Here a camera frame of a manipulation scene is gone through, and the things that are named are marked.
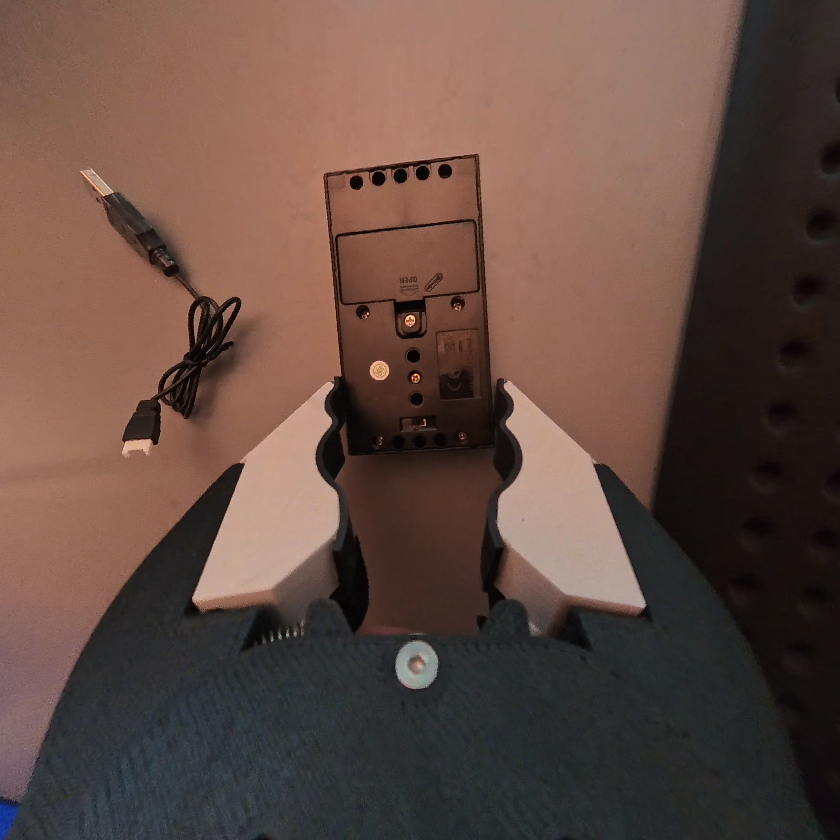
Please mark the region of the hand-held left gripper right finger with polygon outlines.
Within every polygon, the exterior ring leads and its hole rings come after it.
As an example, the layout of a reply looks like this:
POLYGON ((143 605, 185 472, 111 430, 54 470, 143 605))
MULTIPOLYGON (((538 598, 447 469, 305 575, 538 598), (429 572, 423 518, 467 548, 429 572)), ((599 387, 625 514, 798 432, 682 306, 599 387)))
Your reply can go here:
POLYGON ((647 603, 582 446, 508 380, 497 382, 493 466, 482 539, 490 606, 525 612, 531 635, 557 635, 573 610, 640 617, 647 603))

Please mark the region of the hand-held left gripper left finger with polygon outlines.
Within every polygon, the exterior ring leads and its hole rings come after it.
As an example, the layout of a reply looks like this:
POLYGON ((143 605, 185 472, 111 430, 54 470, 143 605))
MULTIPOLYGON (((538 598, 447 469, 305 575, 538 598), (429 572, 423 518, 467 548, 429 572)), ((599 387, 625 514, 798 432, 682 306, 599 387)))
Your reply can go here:
POLYGON ((199 612, 268 607, 302 622, 311 602, 331 599, 348 622, 365 619, 368 577, 338 483, 342 385, 323 385, 242 459, 192 596, 199 612))

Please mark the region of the black battery box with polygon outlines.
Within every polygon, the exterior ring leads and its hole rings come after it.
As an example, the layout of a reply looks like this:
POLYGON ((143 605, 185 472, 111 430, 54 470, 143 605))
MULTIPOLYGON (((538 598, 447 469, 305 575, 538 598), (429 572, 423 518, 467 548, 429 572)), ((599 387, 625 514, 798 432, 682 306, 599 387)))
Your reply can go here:
POLYGON ((492 447, 479 156, 323 184, 348 453, 492 447))

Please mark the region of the black perforated chair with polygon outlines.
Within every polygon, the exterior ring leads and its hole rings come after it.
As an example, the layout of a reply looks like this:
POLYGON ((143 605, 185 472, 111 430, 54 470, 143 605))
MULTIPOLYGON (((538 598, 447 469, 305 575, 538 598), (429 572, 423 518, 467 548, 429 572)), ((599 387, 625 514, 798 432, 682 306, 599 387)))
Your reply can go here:
POLYGON ((731 609, 838 838, 839 2, 746 2, 654 514, 731 609))

